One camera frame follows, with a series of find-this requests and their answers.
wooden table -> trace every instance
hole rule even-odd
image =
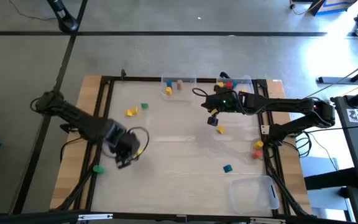
[[[101,77],[102,76],[87,75],[83,80],[80,95],[76,105],[89,114],[94,113],[94,107],[96,104]],[[283,84],[280,80],[267,80],[267,85],[268,93],[271,98],[285,98]],[[106,95],[107,88],[104,90],[99,113],[100,116],[102,116],[104,111]],[[268,123],[267,116],[264,116],[264,119],[265,122]],[[275,123],[283,124],[289,122],[290,117],[288,113],[274,112],[273,120]],[[68,135],[68,141],[78,137],[78,133],[70,133]],[[287,138],[286,141],[295,144],[295,140],[292,138]],[[59,206],[77,184],[80,177],[81,166],[83,164],[85,148],[86,141],[84,140],[79,140],[66,146],[62,164],[60,166],[59,174],[57,177],[55,190],[53,192],[53,197],[50,203],[50,208],[56,208]],[[285,178],[285,185],[295,200],[302,206],[302,208],[306,212],[311,213],[298,153],[290,146],[284,145],[280,147],[280,155]],[[80,208],[85,207],[87,192],[88,185],[85,186],[83,191]],[[283,213],[282,206],[279,208],[279,212]]]

yellow block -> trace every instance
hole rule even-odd
[[[216,114],[217,112],[218,112],[217,109],[213,109],[213,110],[211,111],[211,114],[214,115],[214,114]]]
[[[167,92],[167,95],[172,95],[172,88],[166,87],[165,91]]]
[[[125,111],[125,116],[132,116],[132,111],[131,110],[126,110]]]
[[[255,144],[254,144],[254,149],[258,150],[260,149],[261,147],[264,146],[264,142],[262,141],[257,141]]]
[[[135,108],[133,109],[133,110],[131,110],[131,113],[133,114],[133,115],[137,115],[137,107],[135,106]]]
[[[219,132],[219,133],[221,133],[221,134],[223,134],[223,133],[224,133],[224,127],[223,127],[223,126],[218,126],[218,127],[216,128],[216,131]]]

gray floor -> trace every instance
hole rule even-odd
[[[30,16],[53,16],[46,1],[13,0]],[[77,15],[80,0],[66,0]],[[298,11],[308,5],[299,5]],[[159,76],[192,73],[216,77],[281,79],[288,97],[301,98],[324,85],[319,76],[344,76],[358,67],[354,30],[358,2],[344,14],[296,16],[288,3],[274,1],[88,1],[82,31],[193,30],[252,32],[328,32],[328,37],[77,37],[62,92],[75,103],[85,75]],[[0,30],[58,30],[56,21],[38,21],[16,14],[0,0]],[[34,143],[41,116],[29,103],[50,90],[69,37],[0,36],[0,212],[8,212]],[[317,96],[328,99],[353,86],[335,86]],[[58,153],[66,134],[50,125],[25,212],[46,211],[59,168]]]

clear plastic container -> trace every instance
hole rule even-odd
[[[267,175],[233,180],[230,197],[238,214],[278,209],[280,206],[273,180]]]
[[[252,86],[251,77],[248,75],[244,75],[242,78],[217,78],[216,84],[219,82],[223,82],[226,84],[227,82],[232,82],[235,86],[233,88],[234,91],[239,92],[241,90],[247,90],[248,93],[254,93],[254,87]]]
[[[183,82],[182,89],[178,89],[177,81]],[[172,82],[172,94],[168,95],[166,92],[167,82]],[[174,75],[162,75],[161,76],[161,95],[165,100],[193,100],[195,95],[191,91],[197,86],[197,79],[195,76],[179,77]]]

